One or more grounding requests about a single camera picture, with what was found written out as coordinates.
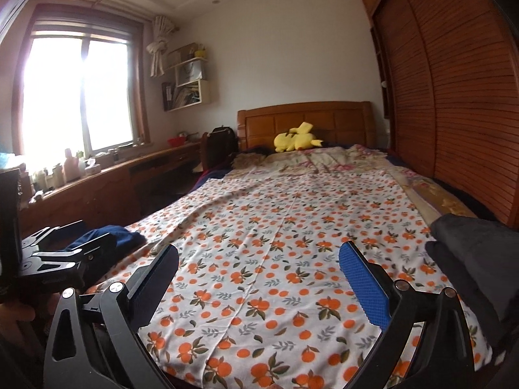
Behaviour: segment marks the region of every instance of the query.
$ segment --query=white wall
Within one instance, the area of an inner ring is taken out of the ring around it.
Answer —
[[[229,3],[182,25],[170,48],[191,42],[207,48],[213,102],[171,113],[178,130],[235,128],[241,109],[369,100],[379,144],[386,143],[380,76],[361,0]]]
[[[12,151],[11,104],[13,80],[22,39],[38,2],[54,1],[29,0],[0,44],[0,151]],[[144,24],[144,47],[152,40],[151,23],[148,22]],[[178,129],[173,115],[163,110],[161,83],[164,79],[150,77],[150,62],[150,55],[144,49],[144,97],[151,141],[154,143],[150,150],[158,150],[168,146],[167,139],[174,137]]]

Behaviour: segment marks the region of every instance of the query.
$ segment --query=window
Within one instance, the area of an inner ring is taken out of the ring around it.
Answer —
[[[62,162],[66,148],[95,155],[147,141],[134,63],[142,43],[136,51],[121,24],[72,16],[39,13],[30,32],[19,124],[30,171]]]

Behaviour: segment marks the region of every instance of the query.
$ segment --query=window pane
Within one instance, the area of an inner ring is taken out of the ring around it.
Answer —
[[[131,141],[128,47],[90,41],[85,86],[88,130],[94,153]]]
[[[84,150],[79,109],[81,40],[36,38],[25,66],[22,137],[28,168],[51,168]]]

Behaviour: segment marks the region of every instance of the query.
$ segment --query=yellow plush toy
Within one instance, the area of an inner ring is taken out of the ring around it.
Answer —
[[[310,133],[312,127],[312,124],[303,122],[299,127],[291,128],[289,133],[278,134],[274,139],[276,152],[290,152],[321,146],[322,140],[316,140],[316,136]]]

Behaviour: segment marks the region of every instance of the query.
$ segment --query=headboard panel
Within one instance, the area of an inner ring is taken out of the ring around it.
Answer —
[[[253,146],[274,148],[274,138],[299,127],[313,124],[316,138],[340,145],[376,146],[376,129],[370,102],[321,101],[287,103],[238,111],[240,150]]]

